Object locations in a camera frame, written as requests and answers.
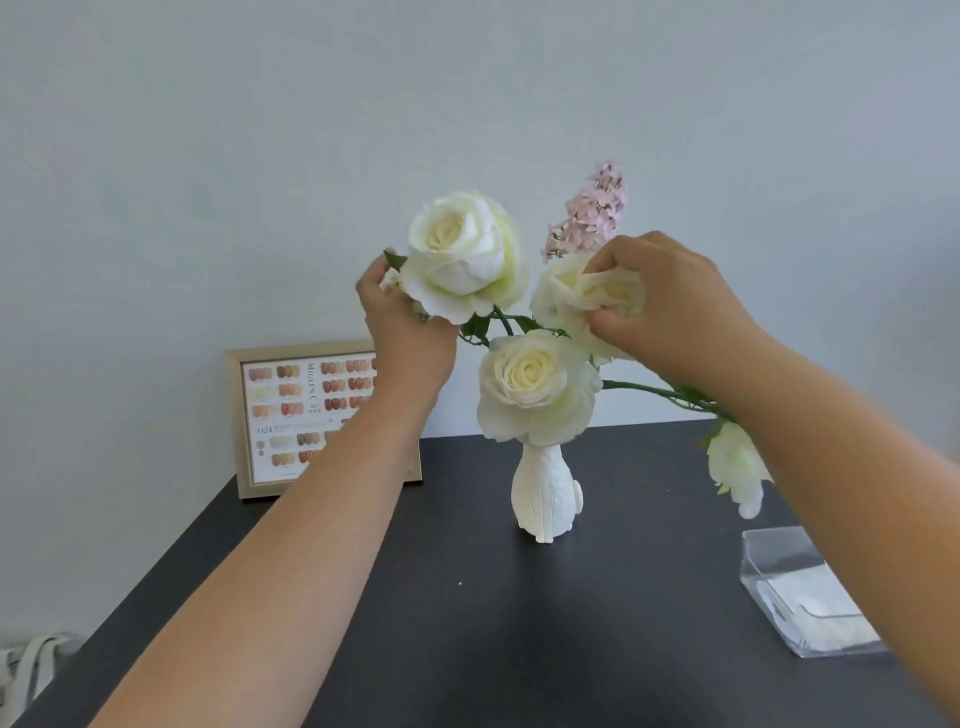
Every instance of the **clear plastic box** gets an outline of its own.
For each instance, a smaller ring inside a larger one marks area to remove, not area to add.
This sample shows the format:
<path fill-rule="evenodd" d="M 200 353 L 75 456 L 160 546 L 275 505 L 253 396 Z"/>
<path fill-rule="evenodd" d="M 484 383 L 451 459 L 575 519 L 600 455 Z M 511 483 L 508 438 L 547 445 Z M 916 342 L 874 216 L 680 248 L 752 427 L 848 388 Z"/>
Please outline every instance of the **clear plastic box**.
<path fill-rule="evenodd" d="M 740 582 L 801 657 L 886 650 L 802 526 L 744 531 Z"/>

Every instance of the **pink flower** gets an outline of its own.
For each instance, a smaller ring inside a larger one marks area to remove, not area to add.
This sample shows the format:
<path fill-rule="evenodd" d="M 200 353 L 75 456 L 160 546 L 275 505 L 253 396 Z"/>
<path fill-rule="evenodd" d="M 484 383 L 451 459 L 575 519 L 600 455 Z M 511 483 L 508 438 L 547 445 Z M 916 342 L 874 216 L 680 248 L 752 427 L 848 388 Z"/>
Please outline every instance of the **pink flower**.
<path fill-rule="evenodd" d="M 613 160 L 601 162 L 592 182 L 566 203 L 567 219 L 551 225 L 543 262 L 576 251 L 594 251 L 613 238 L 623 217 L 627 185 Z"/>

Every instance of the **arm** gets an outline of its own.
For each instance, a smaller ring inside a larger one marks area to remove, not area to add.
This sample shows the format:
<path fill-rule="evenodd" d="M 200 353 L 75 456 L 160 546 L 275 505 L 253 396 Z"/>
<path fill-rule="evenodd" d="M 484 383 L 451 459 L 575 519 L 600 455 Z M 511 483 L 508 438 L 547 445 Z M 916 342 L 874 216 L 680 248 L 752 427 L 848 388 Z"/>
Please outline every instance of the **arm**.
<path fill-rule="evenodd" d="M 93 728 L 302 724 L 456 352 L 456 327 L 380 290 L 386 270 L 381 257 L 357 284 L 380 364 L 371 400 L 160 631 Z"/>
<path fill-rule="evenodd" d="M 703 256 L 654 232 L 588 272 L 614 265 L 643 275 L 646 311 L 598 311 L 593 332 L 731 410 L 877 632 L 960 719 L 960 468 L 773 340 Z"/>

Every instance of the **picture frame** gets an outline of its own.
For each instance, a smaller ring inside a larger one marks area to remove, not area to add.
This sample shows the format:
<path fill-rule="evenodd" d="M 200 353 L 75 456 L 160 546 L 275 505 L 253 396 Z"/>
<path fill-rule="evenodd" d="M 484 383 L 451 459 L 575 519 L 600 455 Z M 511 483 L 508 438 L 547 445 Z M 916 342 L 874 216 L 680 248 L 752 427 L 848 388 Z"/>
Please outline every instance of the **picture frame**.
<path fill-rule="evenodd" d="M 226 352 L 241 499 L 281 495 L 376 386 L 373 341 Z M 422 482 L 420 443 L 405 483 Z"/>

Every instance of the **flower arrangement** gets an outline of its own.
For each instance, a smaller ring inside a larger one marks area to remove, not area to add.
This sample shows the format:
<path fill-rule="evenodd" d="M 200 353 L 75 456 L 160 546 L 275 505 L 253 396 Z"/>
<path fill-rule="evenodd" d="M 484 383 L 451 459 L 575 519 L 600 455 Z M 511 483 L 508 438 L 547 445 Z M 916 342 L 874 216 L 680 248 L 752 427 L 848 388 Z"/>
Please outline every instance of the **flower arrangement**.
<path fill-rule="evenodd" d="M 541 251 L 549 267 L 531 301 L 532 316 L 507 313 L 526 290 L 529 271 L 516 222 L 479 192 L 454 192 L 427 205 L 410 226 L 408 255 L 387 252 L 396 284 L 424 315 L 460 326 L 460 338 L 487 347 L 480 364 L 477 422 L 484 435 L 523 443 L 512 501 L 520 526 L 550 543 L 572 527 L 583 507 L 560 446 L 583 432 L 596 396 L 635 389 L 677 406 L 715 415 L 707 437 L 708 466 L 719 493 L 729 493 L 743 518 L 754 518 L 770 480 L 747 433 L 723 406 L 692 387 L 667 388 L 600 377 L 612 359 L 632 359 L 590 332 L 588 311 L 622 316 L 643 311 L 644 286 L 634 271 L 585 274 L 593 253 L 615 235 L 626 184 L 613 161 L 597 166 L 588 185 L 566 203 L 567 218 L 550 226 Z M 503 336 L 490 336 L 491 324 Z"/>

